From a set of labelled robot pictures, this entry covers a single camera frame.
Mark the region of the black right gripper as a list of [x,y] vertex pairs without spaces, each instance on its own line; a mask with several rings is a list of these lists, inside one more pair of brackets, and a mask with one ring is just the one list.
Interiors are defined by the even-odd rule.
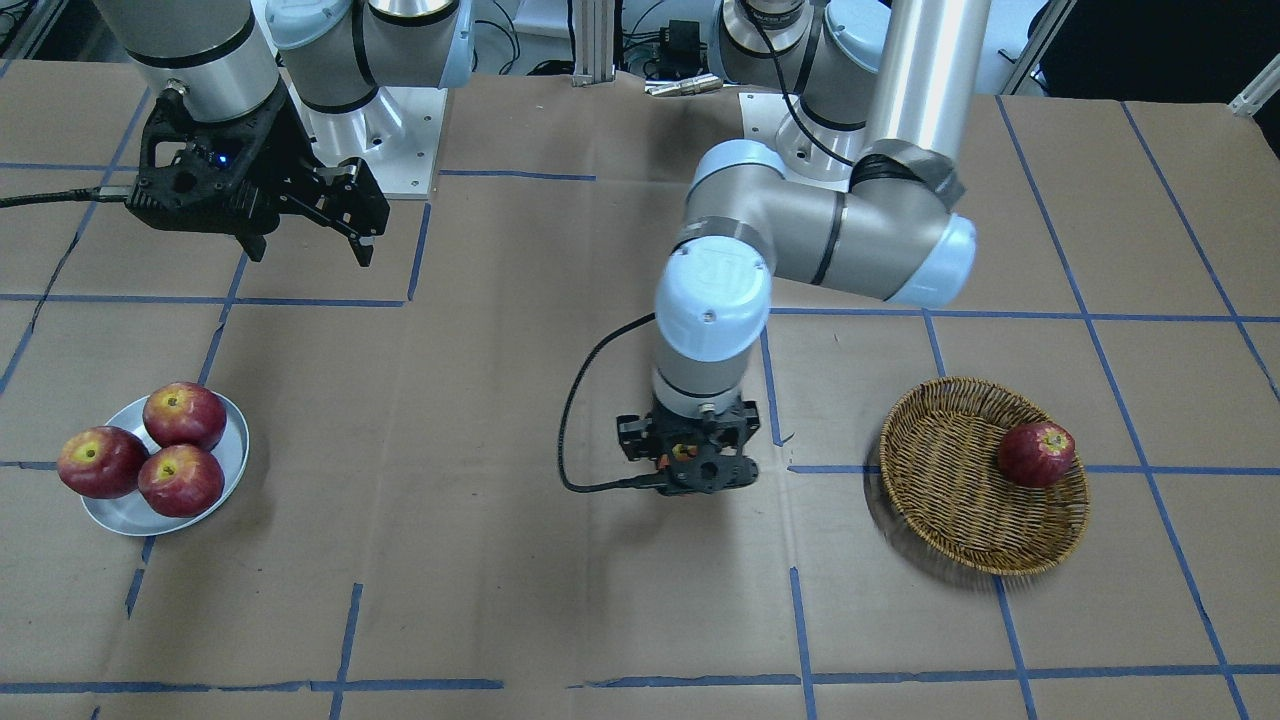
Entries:
[[360,266],[372,263],[390,204],[362,158],[320,167],[283,81],[232,120],[196,120],[175,81],[142,133],[125,208],[159,231],[232,234],[251,263],[285,213],[342,234]]

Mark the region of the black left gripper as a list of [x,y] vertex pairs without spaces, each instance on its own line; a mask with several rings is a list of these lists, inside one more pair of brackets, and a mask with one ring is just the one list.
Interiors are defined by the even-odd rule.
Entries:
[[737,489],[756,482],[759,466],[745,445],[760,427],[758,406],[736,398],[722,413],[696,410],[682,416],[660,404],[644,418],[616,418],[620,447],[627,460],[652,460],[655,470],[623,479],[622,487],[654,489],[663,496]]

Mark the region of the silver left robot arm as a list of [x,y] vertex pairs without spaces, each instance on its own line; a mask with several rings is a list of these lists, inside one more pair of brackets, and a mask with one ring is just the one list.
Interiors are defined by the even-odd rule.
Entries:
[[987,1],[895,1],[882,44],[850,1],[723,1],[735,79],[765,83],[790,114],[774,141],[707,151],[643,318],[657,328],[653,406],[620,416],[620,447],[652,473],[621,488],[664,496],[750,486],[760,425],[741,395],[774,279],[942,307],[966,283],[977,228],[955,210],[957,156],[989,17]]

